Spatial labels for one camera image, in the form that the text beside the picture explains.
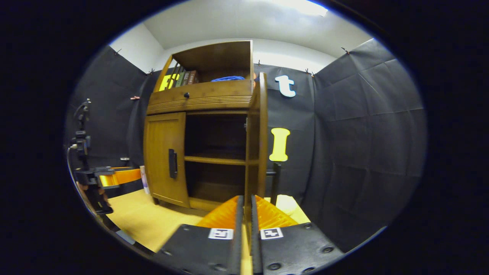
yellow floor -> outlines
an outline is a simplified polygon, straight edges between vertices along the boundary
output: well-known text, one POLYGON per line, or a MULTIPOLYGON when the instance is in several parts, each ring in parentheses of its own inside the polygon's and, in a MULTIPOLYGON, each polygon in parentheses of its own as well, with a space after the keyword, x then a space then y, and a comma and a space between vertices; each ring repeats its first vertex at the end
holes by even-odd
MULTIPOLYGON (((153 252, 158 251, 181 224, 196 225, 208 212, 184 208, 165 202, 155 205, 143 189, 109 199, 114 213, 107 217, 135 241, 153 252)), ((279 195, 277 205, 280 210, 298 223, 310 220, 297 202, 290 196, 279 195)), ((252 274, 246 234, 242 240, 241 274, 252 274)))

blue cloth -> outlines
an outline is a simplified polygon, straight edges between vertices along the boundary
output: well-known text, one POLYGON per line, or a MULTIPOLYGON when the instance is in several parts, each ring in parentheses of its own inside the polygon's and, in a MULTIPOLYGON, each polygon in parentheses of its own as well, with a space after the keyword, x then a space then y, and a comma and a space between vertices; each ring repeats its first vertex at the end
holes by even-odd
POLYGON ((244 79, 244 77, 242 77, 242 76, 226 76, 226 77, 213 79, 213 80, 211 80, 211 82, 228 81, 228 80, 243 80, 243 79, 244 79))

light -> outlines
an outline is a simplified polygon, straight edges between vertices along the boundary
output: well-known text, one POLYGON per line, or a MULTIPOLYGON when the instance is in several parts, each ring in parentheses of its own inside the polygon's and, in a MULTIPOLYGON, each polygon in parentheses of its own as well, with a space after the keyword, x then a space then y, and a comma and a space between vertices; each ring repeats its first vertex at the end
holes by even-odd
POLYGON ((308 0, 262 0, 270 2, 279 6, 289 7, 298 10, 299 12, 307 15, 322 16, 326 15, 328 10, 314 2, 308 0))

white wall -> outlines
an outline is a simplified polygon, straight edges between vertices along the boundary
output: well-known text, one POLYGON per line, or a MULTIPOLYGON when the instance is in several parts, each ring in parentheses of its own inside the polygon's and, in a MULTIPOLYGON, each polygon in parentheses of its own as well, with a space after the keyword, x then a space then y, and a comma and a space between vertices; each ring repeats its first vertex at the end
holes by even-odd
POLYGON ((163 68, 171 54, 199 46, 237 40, 253 40, 253 63, 256 64, 258 63, 258 60, 260 60, 260 64, 264 65, 273 65, 297 70, 309 69, 309 72, 312 71, 317 73, 336 59, 335 57, 317 50, 281 41, 253 38, 227 38, 199 41, 166 49, 163 54, 157 58, 155 65, 156 70, 163 68))
POLYGON ((164 66, 160 65, 158 59, 164 53, 163 47, 143 23, 119 36, 110 46, 115 51, 120 50, 121 56, 143 72, 148 73, 151 69, 161 70, 164 66))

white ceiling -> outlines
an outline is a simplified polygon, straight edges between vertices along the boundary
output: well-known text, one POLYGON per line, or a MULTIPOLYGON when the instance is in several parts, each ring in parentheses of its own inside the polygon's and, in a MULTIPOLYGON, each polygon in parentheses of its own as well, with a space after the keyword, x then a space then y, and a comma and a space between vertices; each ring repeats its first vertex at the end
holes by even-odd
POLYGON ((144 21, 164 49, 221 38, 277 40, 333 57, 372 37, 328 11, 325 17, 261 0, 189 0, 144 21))

